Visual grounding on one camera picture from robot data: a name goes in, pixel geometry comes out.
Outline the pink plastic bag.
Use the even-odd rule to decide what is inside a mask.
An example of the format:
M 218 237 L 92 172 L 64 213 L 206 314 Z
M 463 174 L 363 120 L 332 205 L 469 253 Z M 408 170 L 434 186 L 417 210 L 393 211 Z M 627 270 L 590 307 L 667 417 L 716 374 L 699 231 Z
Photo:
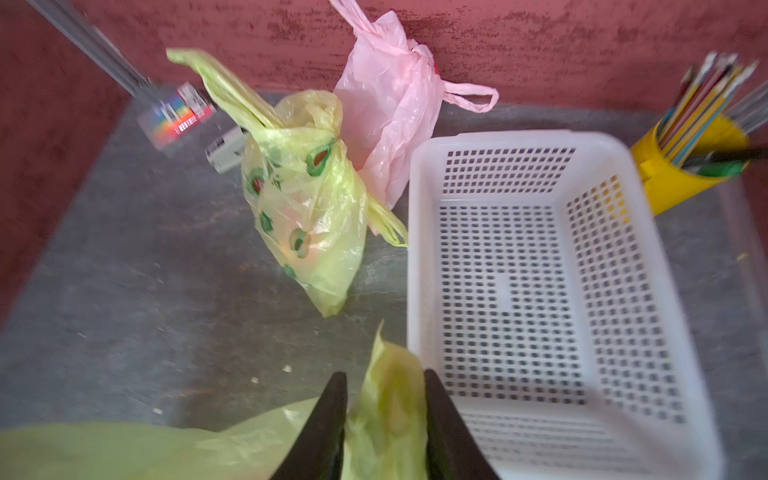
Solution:
M 356 37 L 333 90 L 343 105 L 341 138 L 368 192 L 392 208 L 409 182 L 412 153 L 432 137 L 442 104 L 486 113 L 499 92 L 443 80 L 429 48 L 407 36 L 395 12 L 370 21 L 355 1 L 330 5 Z

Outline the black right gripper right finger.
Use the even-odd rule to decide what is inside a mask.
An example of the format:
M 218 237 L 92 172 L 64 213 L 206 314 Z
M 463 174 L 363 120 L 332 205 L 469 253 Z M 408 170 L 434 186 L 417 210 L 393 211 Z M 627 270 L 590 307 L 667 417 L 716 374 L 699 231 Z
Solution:
M 499 480 L 462 420 L 437 373 L 424 371 L 427 478 Z

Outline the green avocado plastic bag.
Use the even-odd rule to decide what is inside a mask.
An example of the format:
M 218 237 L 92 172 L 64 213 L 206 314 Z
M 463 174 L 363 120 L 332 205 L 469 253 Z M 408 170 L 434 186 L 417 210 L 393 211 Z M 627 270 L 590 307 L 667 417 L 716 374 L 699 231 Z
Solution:
M 254 227 L 320 314 L 338 314 L 368 231 L 394 247 L 408 240 L 403 222 L 367 191 L 348 159 L 341 101 L 305 90 L 270 105 L 203 50 L 169 48 L 166 56 L 196 72 L 211 99 L 247 131 L 242 188 Z

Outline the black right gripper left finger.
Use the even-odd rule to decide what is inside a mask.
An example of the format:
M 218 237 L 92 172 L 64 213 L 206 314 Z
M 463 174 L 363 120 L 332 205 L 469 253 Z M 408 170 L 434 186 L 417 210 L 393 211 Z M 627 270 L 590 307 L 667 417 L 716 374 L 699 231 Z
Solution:
M 331 375 L 304 427 L 271 480 L 339 480 L 344 460 L 347 376 Z

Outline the yellow pencil cup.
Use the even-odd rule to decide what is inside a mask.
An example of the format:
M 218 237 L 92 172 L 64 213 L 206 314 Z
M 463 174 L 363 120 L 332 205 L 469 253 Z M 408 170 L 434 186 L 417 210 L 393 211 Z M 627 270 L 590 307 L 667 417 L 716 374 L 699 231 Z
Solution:
M 655 125 L 631 147 L 646 198 L 654 215 L 661 214 L 715 185 L 737 177 L 746 167 L 745 162 L 734 162 L 714 164 L 700 169 L 694 168 L 693 171 L 681 169 L 662 154 L 657 143 L 659 126 L 660 124 Z M 740 150 L 748 145 L 747 135 L 735 123 L 727 117 L 718 117 L 701 136 L 692 154 Z

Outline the colorful marker pack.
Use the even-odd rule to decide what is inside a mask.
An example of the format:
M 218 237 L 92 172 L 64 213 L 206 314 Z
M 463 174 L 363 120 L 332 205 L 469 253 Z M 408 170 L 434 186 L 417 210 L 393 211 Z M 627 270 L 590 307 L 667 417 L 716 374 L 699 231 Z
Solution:
M 204 94 L 192 83 L 185 82 L 173 91 L 151 96 L 137 122 L 152 146 L 163 151 L 209 120 L 215 111 Z

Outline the white black stapler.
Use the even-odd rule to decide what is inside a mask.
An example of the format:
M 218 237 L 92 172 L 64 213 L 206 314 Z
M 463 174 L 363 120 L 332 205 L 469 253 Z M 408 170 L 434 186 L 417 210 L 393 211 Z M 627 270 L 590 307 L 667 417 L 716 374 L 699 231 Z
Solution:
M 241 164 L 245 153 L 247 131 L 235 126 L 212 142 L 205 154 L 218 174 L 224 174 Z

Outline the white plastic basket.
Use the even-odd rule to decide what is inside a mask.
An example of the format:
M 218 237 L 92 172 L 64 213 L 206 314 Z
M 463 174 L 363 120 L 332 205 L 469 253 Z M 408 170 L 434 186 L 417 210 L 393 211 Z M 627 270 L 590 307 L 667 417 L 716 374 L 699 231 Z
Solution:
M 504 479 L 721 479 L 725 459 L 627 147 L 599 132 L 413 153 L 407 340 Z

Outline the left aluminium corner post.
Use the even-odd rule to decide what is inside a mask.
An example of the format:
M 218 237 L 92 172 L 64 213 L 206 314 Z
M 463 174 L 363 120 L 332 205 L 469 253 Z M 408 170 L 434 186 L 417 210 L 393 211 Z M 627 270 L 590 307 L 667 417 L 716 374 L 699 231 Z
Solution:
M 155 96 L 157 89 L 152 82 L 69 1 L 28 0 L 27 3 L 131 96 L 146 102 Z

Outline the colored pencils bundle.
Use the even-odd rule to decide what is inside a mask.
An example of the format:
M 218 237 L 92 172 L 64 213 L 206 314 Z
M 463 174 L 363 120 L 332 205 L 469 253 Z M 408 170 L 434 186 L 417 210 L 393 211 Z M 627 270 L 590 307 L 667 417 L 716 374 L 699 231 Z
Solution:
M 758 103 L 767 97 L 767 88 L 756 88 L 739 102 L 734 99 L 758 66 L 757 60 L 746 63 L 737 53 L 710 51 L 688 68 L 672 106 L 656 127 L 657 145 L 671 165 L 692 168 L 694 150 L 727 114 L 733 121 L 757 123 L 762 109 Z

